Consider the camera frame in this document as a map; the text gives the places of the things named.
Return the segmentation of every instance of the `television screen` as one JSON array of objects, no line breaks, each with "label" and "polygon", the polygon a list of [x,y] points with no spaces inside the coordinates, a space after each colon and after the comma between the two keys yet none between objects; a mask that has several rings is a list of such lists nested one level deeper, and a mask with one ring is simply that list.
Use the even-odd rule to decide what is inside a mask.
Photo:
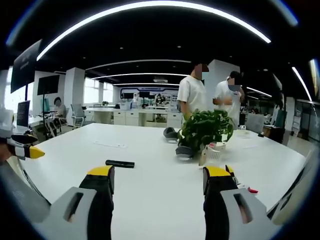
[{"label": "television screen", "polygon": [[30,101],[23,101],[18,103],[18,112],[16,114],[17,126],[28,127],[29,107],[30,107]]},{"label": "television screen", "polygon": [[58,92],[59,77],[60,75],[53,75],[39,78],[37,94],[56,94]]},{"label": "television screen", "polygon": [[37,41],[14,60],[11,93],[35,81],[35,68],[41,41]]},{"label": "television screen", "polygon": [[149,91],[140,91],[139,92],[139,97],[140,98],[149,98],[150,92]]},{"label": "television screen", "polygon": [[134,94],[133,93],[124,93],[123,94],[123,98],[124,99],[133,99],[134,98]]}]

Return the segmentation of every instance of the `window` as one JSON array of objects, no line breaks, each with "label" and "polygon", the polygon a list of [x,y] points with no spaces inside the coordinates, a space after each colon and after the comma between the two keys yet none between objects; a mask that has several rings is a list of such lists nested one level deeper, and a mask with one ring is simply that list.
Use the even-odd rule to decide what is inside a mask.
[{"label": "window", "polygon": [[[5,86],[5,92],[4,92],[4,107],[6,109],[13,110],[13,113],[18,112],[18,103],[23,102],[25,100],[25,94],[26,94],[26,87],[23,86],[19,88],[18,90],[11,92],[11,77],[12,77],[12,67],[8,70],[8,75],[6,77],[6,86]],[[28,84],[28,93],[27,93],[27,99],[30,100],[30,108],[29,110],[32,110],[32,98],[33,98],[33,92],[34,92],[34,83]]]},{"label": "window", "polygon": [[91,78],[85,78],[83,103],[92,104],[99,102],[99,81]]},{"label": "window", "polygon": [[114,86],[110,83],[103,83],[103,101],[112,103],[114,100]]}]

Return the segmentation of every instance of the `office chair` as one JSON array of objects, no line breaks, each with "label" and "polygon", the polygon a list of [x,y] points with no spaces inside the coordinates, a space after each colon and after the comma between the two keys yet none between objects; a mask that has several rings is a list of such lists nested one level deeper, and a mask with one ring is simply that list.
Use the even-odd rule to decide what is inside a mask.
[{"label": "office chair", "polygon": [[245,127],[247,130],[260,134],[263,131],[265,116],[262,114],[248,113]]},{"label": "office chair", "polygon": [[86,121],[86,115],[81,104],[71,104],[71,108],[73,112],[73,129],[96,123],[95,121]]},{"label": "office chair", "polygon": [[59,117],[59,118],[57,118],[58,120],[59,120],[59,126],[58,126],[58,128],[59,128],[59,130],[60,130],[60,133],[62,133],[62,127],[66,127],[66,126],[68,126],[68,122],[67,122],[67,116],[68,116],[68,113],[69,113],[69,107],[67,107],[66,109],[65,109],[65,117]]}]

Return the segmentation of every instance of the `person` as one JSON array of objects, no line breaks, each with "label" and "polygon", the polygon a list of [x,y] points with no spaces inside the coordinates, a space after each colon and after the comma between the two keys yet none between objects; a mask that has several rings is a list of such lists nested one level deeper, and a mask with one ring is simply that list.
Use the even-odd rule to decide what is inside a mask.
[{"label": "person", "polygon": [[240,117],[240,105],[245,98],[245,93],[239,82],[241,74],[237,71],[232,71],[225,81],[219,82],[215,89],[214,105],[219,106],[219,109],[226,110],[228,116],[233,122],[234,129],[238,128]]},{"label": "person", "polygon": [[202,82],[203,72],[209,72],[204,63],[194,64],[189,76],[180,81],[177,100],[185,120],[188,120],[195,110],[206,111],[206,88]]},{"label": "person", "polygon": [[62,104],[61,102],[61,98],[60,97],[56,97],[53,101],[55,107],[56,107],[56,115],[55,118],[53,120],[53,124],[55,126],[55,129],[53,130],[54,135],[57,135],[57,129],[56,128],[60,128],[61,124],[59,119],[65,119],[67,116],[67,109],[66,106],[64,104]]},{"label": "person", "polygon": [[56,118],[66,118],[67,115],[67,109],[64,104],[61,102],[60,97],[56,97],[53,101],[54,105],[56,106],[57,113],[55,115]]},{"label": "person", "polygon": [[156,100],[155,100],[155,104],[157,106],[160,106],[161,104],[164,104],[165,103],[165,100],[164,98],[161,96],[161,94],[159,93],[157,96],[156,96]]}]

